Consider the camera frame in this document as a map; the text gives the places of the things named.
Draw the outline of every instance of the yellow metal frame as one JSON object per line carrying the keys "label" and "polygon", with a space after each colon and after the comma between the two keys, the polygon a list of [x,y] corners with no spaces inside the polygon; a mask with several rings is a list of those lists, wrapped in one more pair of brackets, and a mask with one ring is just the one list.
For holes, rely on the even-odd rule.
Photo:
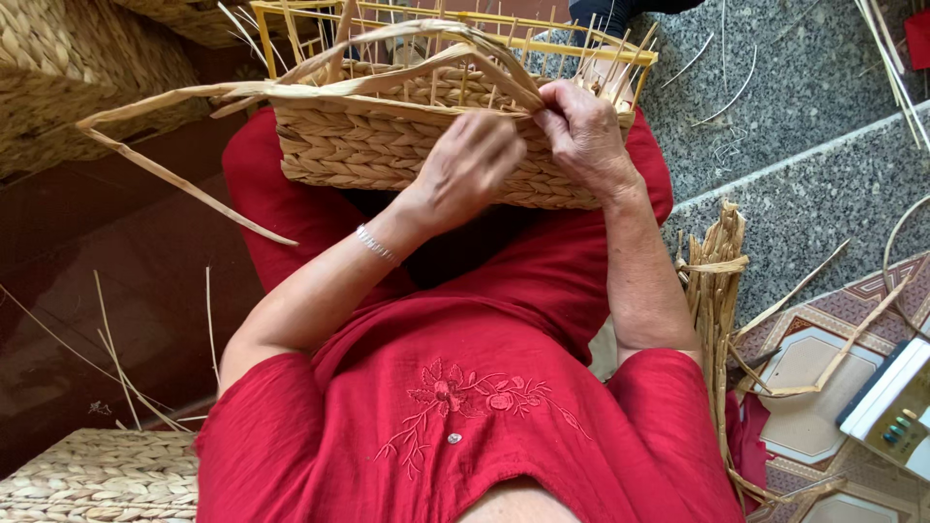
{"label": "yellow metal frame", "polygon": [[[268,24],[265,21],[265,14],[271,13],[275,15],[285,15],[285,10],[281,5],[281,2],[269,2],[265,0],[255,0],[250,3],[252,9],[255,11],[256,19],[259,24],[259,33],[261,37],[262,50],[265,53],[265,60],[268,62],[268,75],[270,78],[277,78],[277,71],[274,63],[274,55],[272,52],[272,42],[268,35]],[[288,10],[290,14],[294,17],[304,17],[304,18],[316,18],[318,23],[322,24],[322,20],[332,20],[333,23],[339,22],[341,10],[343,3],[340,0],[304,0],[298,2],[287,2]],[[322,8],[333,8],[333,13],[322,13],[322,12],[313,12],[306,11],[303,9],[322,9]],[[521,49],[529,49],[531,51],[541,51],[544,53],[555,53],[560,55],[574,56],[574,57],[584,57],[585,60],[590,58],[595,58],[597,60],[614,60],[617,58],[617,61],[622,63],[632,63],[633,65],[644,66],[645,70],[643,76],[641,77],[640,85],[637,86],[636,94],[639,98],[639,91],[642,90],[642,80],[645,79],[647,72],[652,64],[658,61],[658,53],[655,51],[648,51],[646,49],[640,49],[635,44],[630,42],[623,42],[621,39],[616,38],[607,33],[603,33],[592,27],[583,27],[580,25],[574,24],[565,24],[565,23],[549,23],[544,20],[531,20],[531,19],[517,19],[515,17],[494,15],[488,13],[478,13],[474,11],[444,11],[439,9],[426,9],[422,7],[401,7],[401,6],[391,6],[385,4],[377,4],[372,2],[359,2],[358,8],[360,12],[368,11],[369,9],[375,9],[377,11],[388,11],[396,12],[399,14],[406,13],[408,16],[418,16],[423,18],[433,18],[443,20],[456,20],[465,22],[485,22],[498,24],[500,27],[510,28],[513,25],[513,22],[516,20],[517,25],[525,28],[543,28],[546,30],[549,29],[564,29],[567,31],[578,31],[582,34],[588,34],[587,38],[595,44],[602,44],[605,46],[614,46],[620,47],[623,44],[623,49],[618,53],[614,49],[592,49],[585,47],[574,47],[574,46],[564,46],[560,44],[552,44],[542,41],[530,40],[526,41],[525,38],[520,38],[515,35],[505,36],[503,34],[493,34],[485,32],[491,38],[498,40],[502,44],[509,44],[509,47],[516,47]],[[352,25],[362,27],[362,28],[377,28],[388,25],[385,22],[377,20],[362,20],[357,18],[352,18]],[[451,41],[461,41],[462,39],[457,35],[453,34],[437,34],[436,37],[439,40],[451,40]],[[313,39],[310,42],[299,44],[301,47],[306,47],[309,51],[310,56],[312,56],[312,44],[314,44],[321,36],[317,39]]]}

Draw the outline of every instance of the granite step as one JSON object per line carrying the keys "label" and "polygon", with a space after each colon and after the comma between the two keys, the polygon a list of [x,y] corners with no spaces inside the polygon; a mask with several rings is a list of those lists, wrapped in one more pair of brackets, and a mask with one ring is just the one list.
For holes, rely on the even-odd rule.
{"label": "granite step", "polygon": [[[631,21],[631,41],[637,44],[648,27],[659,22],[655,47],[659,62],[646,80],[641,106],[671,169],[677,201],[898,111],[884,68],[862,74],[881,58],[865,21],[848,0],[726,2],[724,89],[724,1],[707,0],[678,15],[645,14]],[[898,42],[904,37],[902,21],[912,14],[912,4],[888,4],[883,16],[892,39]],[[714,37],[700,58],[662,87],[694,58],[711,32]],[[553,41],[563,43],[566,36],[566,32],[555,32]],[[535,38],[545,39],[546,34]],[[737,94],[750,72],[753,46],[758,46],[758,56],[746,90],[712,125],[691,127]],[[903,46],[901,56],[910,68],[906,51]],[[558,58],[550,55],[550,76],[556,73]],[[541,53],[527,57],[531,71],[538,73],[541,63]],[[576,59],[567,60],[563,77],[574,74],[576,64]],[[914,103],[926,99],[923,74],[907,73],[904,80]],[[743,131],[746,138],[737,144],[738,154],[715,157],[715,149],[742,136]]]}
{"label": "granite step", "polygon": [[[926,125],[930,101],[918,106]],[[771,167],[688,199],[671,212],[662,236],[674,252],[679,229],[703,238],[722,198],[746,217],[743,252],[750,264],[739,283],[737,324],[786,295],[846,238],[845,254],[793,302],[856,281],[881,268],[898,218],[930,193],[930,154],[914,145],[901,114],[859,128]],[[898,233],[892,262],[930,248],[930,209]]]}

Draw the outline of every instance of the hand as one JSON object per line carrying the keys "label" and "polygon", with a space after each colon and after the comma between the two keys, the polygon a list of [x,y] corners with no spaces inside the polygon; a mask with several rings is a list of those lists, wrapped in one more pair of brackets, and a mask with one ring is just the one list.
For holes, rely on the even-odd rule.
{"label": "hand", "polygon": [[610,101],[567,80],[539,88],[547,109],[533,115],[552,146],[552,159],[573,182],[585,187],[602,205],[643,182],[633,166],[617,113]]}
{"label": "hand", "polygon": [[394,200],[438,235],[474,217],[526,153],[512,119],[490,111],[459,116],[432,147],[417,179]]}

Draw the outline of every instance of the lap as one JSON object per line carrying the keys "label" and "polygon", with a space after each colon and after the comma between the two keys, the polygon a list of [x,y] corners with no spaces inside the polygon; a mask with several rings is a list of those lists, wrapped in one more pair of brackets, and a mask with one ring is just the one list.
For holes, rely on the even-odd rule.
{"label": "lap", "polygon": [[[300,243],[284,246],[243,228],[259,279],[270,291],[335,245],[365,216],[336,189],[289,181],[274,131],[274,113],[258,111],[230,140],[223,169],[233,205],[249,219]],[[646,181],[656,219],[671,212],[671,181],[642,113],[627,148]],[[480,267],[429,292],[480,295],[524,307],[560,329],[582,353],[608,315],[606,230],[600,211],[540,212],[532,224]],[[418,288],[404,269],[392,272],[360,308]]]}

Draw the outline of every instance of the woven basket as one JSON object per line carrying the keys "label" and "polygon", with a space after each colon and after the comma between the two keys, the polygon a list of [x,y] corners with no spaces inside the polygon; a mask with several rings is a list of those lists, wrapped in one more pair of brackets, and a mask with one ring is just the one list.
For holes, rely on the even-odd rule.
{"label": "woven basket", "polygon": [[0,481],[0,523],[193,522],[193,435],[80,429]]}
{"label": "woven basket", "polygon": [[[355,62],[342,56],[350,45],[379,40],[410,37],[418,34],[444,32],[450,38],[465,41],[407,69],[394,68],[383,74],[355,75]],[[495,64],[488,56],[499,60]],[[463,60],[477,71],[457,69]],[[360,71],[372,66],[359,64]],[[504,73],[501,66],[509,73]],[[302,85],[316,74],[339,79],[349,69],[352,78],[330,82],[321,87]],[[445,85],[443,99],[456,106],[422,105],[403,101],[403,85],[407,96],[424,85],[428,75],[437,77],[437,91]],[[179,89],[127,107],[90,116],[77,126],[88,136],[114,148],[131,161],[160,178],[194,195],[227,217],[275,241],[294,244],[222,205],[195,186],[180,179],[152,160],[135,153],[125,145],[111,140],[93,127],[99,123],[120,121],[145,114],[156,108],[184,101],[194,96],[221,97],[229,100],[247,97],[227,105],[215,116],[230,114],[258,100],[270,99],[278,116],[278,133],[285,159],[282,169],[288,178],[311,184],[337,187],[393,189],[406,187],[419,171],[435,141],[452,122],[469,110],[458,105],[459,93],[464,101],[479,101],[490,89],[497,88],[504,100],[514,101],[514,107],[500,111],[513,118],[520,136],[526,140],[526,159],[504,181],[498,201],[539,208],[598,208],[587,190],[574,186],[551,162],[551,148],[531,113],[543,106],[538,83],[511,52],[500,42],[465,24],[449,20],[410,20],[364,33],[343,41],[313,56],[274,82],[238,82]],[[453,86],[458,83],[458,90]],[[391,93],[377,98],[380,92]],[[633,112],[618,113],[618,123],[629,128]]]}
{"label": "woven basket", "polygon": [[[149,17],[166,25],[171,31],[192,40],[201,46],[219,49],[221,47],[241,46],[243,43],[230,34],[235,30],[230,19],[217,7],[216,0],[113,0],[116,4]],[[239,6],[248,9],[248,0],[226,0],[223,2],[230,11],[237,11]],[[252,25],[243,22],[243,28],[252,36],[259,33]],[[312,27],[304,22],[305,29]],[[284,17],[268,19],[268,32],[272,38],[287,35]]]}
{"label": "woven basket", "polygon": [[[174,34],[106,0],[0,0],[0,30],[0,179],[99,157],[76,119],[196,83]],[[207,111],[187,101],[105,130],[134,141]]]}

